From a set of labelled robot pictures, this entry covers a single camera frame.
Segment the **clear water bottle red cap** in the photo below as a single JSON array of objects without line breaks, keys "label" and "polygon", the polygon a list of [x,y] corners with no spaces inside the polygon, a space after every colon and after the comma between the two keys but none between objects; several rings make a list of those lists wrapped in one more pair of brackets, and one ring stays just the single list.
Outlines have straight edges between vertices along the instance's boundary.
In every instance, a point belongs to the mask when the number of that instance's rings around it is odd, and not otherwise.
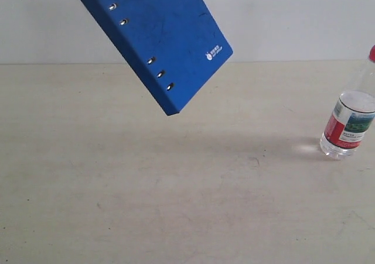
[{"label": "clear water bottle red cap", "polygon": [[374,121],[374,48],[363,68],[340,93],[320,139],[328,157],[342,160],[354,154]]}]

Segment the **blue ring binder notebook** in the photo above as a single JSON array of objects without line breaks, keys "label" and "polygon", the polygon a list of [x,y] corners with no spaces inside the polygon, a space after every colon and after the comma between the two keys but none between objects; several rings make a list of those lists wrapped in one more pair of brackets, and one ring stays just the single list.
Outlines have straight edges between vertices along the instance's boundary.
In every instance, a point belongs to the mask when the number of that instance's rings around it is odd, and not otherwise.
[{"label": "blue ring binder notebook", "polygon": [[204,0],[81,2],[167,115],[233,54]]}]

